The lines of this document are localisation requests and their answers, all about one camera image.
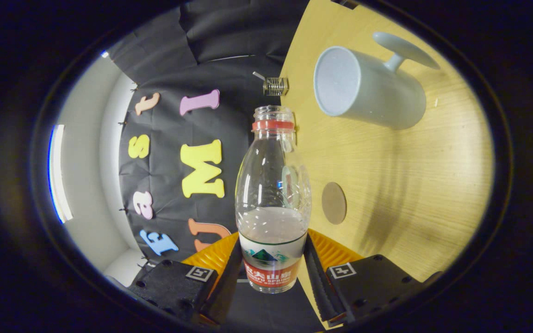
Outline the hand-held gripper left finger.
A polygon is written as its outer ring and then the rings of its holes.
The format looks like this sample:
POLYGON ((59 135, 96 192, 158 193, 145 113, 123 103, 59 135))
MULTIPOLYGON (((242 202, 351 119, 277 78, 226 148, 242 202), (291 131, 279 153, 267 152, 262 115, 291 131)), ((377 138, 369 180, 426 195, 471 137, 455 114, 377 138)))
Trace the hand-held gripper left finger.
POLYGON ((135 278, 128 293, 179 320, 218 327, 228 314, 241 264, 234 233, 182 263, 163 260, 135 278))

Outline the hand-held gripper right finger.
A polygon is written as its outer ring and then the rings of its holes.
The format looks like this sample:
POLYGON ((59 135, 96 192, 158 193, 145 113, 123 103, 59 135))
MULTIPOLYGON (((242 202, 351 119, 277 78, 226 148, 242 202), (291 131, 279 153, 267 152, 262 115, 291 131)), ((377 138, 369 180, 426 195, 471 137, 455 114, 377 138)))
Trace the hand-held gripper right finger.
POLYGON ((363 257, 313 229, 307 232, 303 257, 315 302, 328 324, 353 324, 393 310, 434 283, 413 278, 387 257, 363 257))

